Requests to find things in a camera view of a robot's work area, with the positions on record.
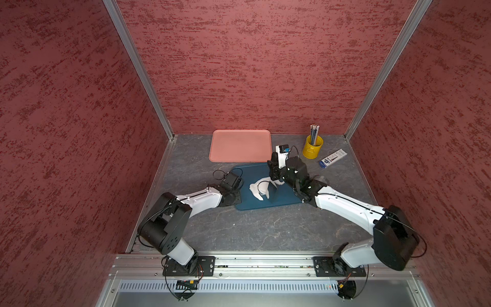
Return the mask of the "teal tray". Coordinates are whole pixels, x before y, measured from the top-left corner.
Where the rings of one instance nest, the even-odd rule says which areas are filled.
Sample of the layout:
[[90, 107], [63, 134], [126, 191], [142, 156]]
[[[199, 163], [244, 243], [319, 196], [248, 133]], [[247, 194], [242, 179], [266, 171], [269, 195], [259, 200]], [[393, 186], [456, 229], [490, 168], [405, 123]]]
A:
[[274, 203], [271, 203], [268, 200], [259, 201], [253, 196], [252, 192], [249, 190], [249, 185], [255, 183], [259, 179], [269, 176], [269, 168], [266, 163], [239, 165], [232, 171], [237, 175], [240, 175], [244, 182], [240, 189], [242, 203], [235, 206], [239, 211], [281, 207], [300, 203], [300, 199], [295, 196], [293, 189], [286, 184], [276, 184], [278, 187], [278, 196]]

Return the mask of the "white dough piece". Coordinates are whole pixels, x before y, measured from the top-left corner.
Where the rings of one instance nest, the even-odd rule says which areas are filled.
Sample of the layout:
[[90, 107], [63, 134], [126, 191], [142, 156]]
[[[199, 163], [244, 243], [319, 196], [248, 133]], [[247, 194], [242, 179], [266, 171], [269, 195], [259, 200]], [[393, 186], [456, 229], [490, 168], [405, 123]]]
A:
[[259, 201], [269, 200], [275, 193], [277, 185], [270, 177], [259, 179], [253, 184], [249, 185], [249, 190], [253, 196]]

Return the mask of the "metal ring cutter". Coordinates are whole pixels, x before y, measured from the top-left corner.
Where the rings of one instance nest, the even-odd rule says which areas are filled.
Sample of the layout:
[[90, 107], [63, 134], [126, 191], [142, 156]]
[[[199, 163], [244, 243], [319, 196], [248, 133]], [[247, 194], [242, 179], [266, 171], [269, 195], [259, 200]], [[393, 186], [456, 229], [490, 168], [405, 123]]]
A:
[[317, 181], [319, 181], [319, 182], [323, 182], [325, 184], [329, 184], [328, 179], [325, 176], [323, 176], [323, 175], [316, 175], [314, 177], [314, 179], [317, 180]]

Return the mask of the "metal dough scraper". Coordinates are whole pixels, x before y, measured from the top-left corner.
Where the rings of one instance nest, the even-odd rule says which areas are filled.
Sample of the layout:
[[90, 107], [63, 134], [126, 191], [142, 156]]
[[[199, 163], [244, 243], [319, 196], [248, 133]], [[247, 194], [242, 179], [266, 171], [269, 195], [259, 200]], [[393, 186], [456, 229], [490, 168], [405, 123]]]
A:
[[268, 201], [274, 203], [278, 196], [278, 187], [274, 183], [270, 182], [267, 191], [268, 191]]

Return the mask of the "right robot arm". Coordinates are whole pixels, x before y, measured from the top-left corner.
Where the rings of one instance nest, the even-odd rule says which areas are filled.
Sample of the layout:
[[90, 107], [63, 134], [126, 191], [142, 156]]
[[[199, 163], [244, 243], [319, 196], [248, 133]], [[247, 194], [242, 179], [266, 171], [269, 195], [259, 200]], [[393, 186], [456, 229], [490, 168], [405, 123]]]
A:
[[323, 180], [309, 176], [298, 157], [283, 158], [274, 152], [267, 164], [270, 179], [292, 188], [301, 202], [337, 214], [370, 235], [370, 239], [345, 243], [336, 250], [332, 268], [337, 275], [346, 276], [349, 269], [370, 264], [384, 264], [395, 271], [405, 269], [420, 238], [401, 208], [392, 205], [386, 209], [342, 194]]

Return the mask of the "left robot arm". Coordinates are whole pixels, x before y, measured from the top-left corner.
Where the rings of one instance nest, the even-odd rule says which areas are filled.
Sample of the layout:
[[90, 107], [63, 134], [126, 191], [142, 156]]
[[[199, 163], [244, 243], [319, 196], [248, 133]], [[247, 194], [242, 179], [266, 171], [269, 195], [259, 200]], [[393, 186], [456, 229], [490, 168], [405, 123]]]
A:
[[230, 171], [220, 183], [191, 194], [176, 196], [163, 193], [153, 204], [137, 228], [137, 238], [144, 246], [156, 249], [177, 265], [177, 271], [186, 276], [202, 277], [205, 269], [198, 252], [183, 238], [191, 217], [209, 209], [230, 207], [241, 202], [243, 179]]

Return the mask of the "yellow cup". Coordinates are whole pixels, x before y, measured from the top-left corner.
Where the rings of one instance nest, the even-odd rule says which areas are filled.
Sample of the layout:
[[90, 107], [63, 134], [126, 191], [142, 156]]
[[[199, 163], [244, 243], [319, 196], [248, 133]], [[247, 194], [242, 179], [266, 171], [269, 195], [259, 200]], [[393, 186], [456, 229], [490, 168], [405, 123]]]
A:
[[323, 146], [323, 139], [317, 136], [315, 145], [311, 144], [311, 136], [306, 138], [306, 142], [303, 148], [303, 156], [307, 159], [316, 159], [320, 153]]

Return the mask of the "white blue pencil box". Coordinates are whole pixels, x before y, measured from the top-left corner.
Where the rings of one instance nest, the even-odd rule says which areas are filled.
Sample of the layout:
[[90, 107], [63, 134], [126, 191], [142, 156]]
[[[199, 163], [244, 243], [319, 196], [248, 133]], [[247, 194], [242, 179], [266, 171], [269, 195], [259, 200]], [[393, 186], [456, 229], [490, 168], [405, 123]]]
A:
[[329, 156], [321, 159], [319, 161], [319, 165], [321, 168], [326, 168], [328, 166], [331, 166], [333, 163], [339, 161], [340, 159], [344, 158], [347, 156], [347, 153], [343, 149], [339, 149], [336, 152], [330, 154]]

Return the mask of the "pink tray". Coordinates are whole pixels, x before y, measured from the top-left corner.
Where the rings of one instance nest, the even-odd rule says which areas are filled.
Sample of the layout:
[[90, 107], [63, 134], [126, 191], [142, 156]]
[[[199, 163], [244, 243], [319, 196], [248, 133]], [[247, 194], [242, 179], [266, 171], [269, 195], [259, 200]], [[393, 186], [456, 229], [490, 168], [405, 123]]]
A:
[[268, 130], [215, 130], [209, 159], [212, 162], [267, 162], [272, 155]]

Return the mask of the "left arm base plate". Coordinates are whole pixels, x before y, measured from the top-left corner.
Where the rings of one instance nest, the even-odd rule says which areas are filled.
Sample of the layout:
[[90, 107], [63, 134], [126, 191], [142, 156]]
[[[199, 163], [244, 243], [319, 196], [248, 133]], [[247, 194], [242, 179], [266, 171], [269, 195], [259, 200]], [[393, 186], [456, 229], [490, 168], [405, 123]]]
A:
[[216, 257], [197, 256], [193, 257], [185, 266], [179, 264], [172, 258], [165, 257], [161, 261], [163, 275], [165, 276], [192, 276], [196, 278], [209, 277], [214, 275]]

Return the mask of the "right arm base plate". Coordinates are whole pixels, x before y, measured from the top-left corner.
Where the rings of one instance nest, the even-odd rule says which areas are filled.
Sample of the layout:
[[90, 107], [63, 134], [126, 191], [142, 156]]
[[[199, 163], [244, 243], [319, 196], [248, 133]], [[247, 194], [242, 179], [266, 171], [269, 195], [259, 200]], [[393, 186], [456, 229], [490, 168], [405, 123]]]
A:
[[313, 257], [313, 267], [317, 277], [366, 277], [365, 268], [349, 267], [339, 257]]

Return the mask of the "aluminium front rail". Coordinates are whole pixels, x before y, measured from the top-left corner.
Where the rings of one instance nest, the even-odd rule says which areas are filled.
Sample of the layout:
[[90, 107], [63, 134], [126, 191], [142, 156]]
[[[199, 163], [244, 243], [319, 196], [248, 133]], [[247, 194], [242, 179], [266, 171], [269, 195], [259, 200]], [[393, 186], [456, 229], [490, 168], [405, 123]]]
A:
[[[317, 267], [313, 257], [327, 256], [327, 252], [211, 252], [215, 257], [215, 280], [314, 280]], [[162, 277], [161, 264], [165, 261], [155, 253], [131, 253], [116, 256], [109, 271], [110, 278], [157, 279]]]

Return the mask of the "right corner aluminium post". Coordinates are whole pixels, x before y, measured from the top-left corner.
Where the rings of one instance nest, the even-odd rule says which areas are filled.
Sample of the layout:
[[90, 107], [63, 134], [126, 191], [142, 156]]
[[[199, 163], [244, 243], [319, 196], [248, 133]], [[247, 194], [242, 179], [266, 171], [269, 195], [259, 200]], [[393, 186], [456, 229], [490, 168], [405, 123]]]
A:
[[373, 81], [370, 89], [364, 97], [363, 102], [361, 103], [346, 133], [344, 134], [345, 139], [348, 142], [352, 139], [355, 131], [362, 122], [364, 115], [369, 110], [378, 92], [381, 90], [386, 79], [389, 77], [392, 69], [396, 65], [399, 57], [406, 48], [407, 44], [409, 43], [415, 30], [419, 26], [419, 23], [422, 21], [431, 4], [432, 0], [417, 0], [415, 2], [392, 48], [390, 49], [386, 59], [384, 60], [381, 69], [379, 70], [375, 80]]

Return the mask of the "corner aluminium post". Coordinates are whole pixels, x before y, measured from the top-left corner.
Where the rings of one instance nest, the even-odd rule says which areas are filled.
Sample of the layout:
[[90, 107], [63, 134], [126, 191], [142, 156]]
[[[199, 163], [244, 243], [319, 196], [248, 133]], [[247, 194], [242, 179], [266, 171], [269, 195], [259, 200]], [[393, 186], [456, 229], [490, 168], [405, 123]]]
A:
[[159, 98], [157, 96], [157, 92], [153, 87], [153, 84], [150, 80], [147, 70], [144, 67], [144, 63], [139, 55], [138, 49], [131, 37], [129, 28], [127, 27], [124, 17], [121, 13], [121, 10], [117, 4], [117, 1], [114, 0], [103, 0], [103, 4], [106, 7], [106, 10], [111, 18], [113, 25], [116, 28], [116, 31], [120, 37], [121, 42], [123, 43], [127, 54], [129, 55], [130, 61], [133, 64], [133, 67], [143, 85], [145, 92], [154, 108], [154, 111], [168, 137], [169, 140], [173, 140], [175, 138], [175, 133], [171, 128], [170, 121], [168, 120], [164, 109], [161, 106]]
[[406, 48], [407, 44], [409, 43], [415, 30], [419, 26], [419, 23], [422, 21], [431, 4], [432, 0], [417, 0], [415, 2], [392, 48], [390, 49], [386, 59], [384, 60], [381, 69], [379, 70], [375, 80], [373, 81], [370, 89], [364, 97], [363, 102], [361, 103], [346, 133], [344, 134], [345, 139], [348, 142], [352, 139], [355, 131], [362, 122], [364, 115], [369, 110], [378, 92], [381, 90], [386, 79], [389, 77], [392, 69], [396, 65], [399, 57]]

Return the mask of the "left corner aluminium post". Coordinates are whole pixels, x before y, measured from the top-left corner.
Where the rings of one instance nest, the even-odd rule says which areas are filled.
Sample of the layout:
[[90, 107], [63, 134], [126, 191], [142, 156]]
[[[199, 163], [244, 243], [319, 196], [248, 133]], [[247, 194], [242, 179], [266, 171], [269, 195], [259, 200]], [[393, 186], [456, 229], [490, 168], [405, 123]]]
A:
[[164, 109], [161, 106], [159, 98], [157, 96], [157, 92], [153, 87], [153, 84], [150, 80], [147, 70], [144, 67], [144, 63], [139, 55], [138, 49], [131, 37], [129, 28], [127, 27], [124, 17], [121, 13], [121, 10], [117, 4], [117, 1], [114, 0], [103, 0], [103, 4], [106, 7], [106, 10], [111, 18], [113, 25], [116, 28], [116, 31], [120, 37], [121, 42], [123, 43], [127, 54], [129, 55], [130, 61], [133, 64], [133, 67], [143, 85], [145, 92], [154, 108], [154, 111], [168, 137], [169, 140], [173, 140], [175, 138], [175, 133], [171, 128], [170, 121], [168, 120]]

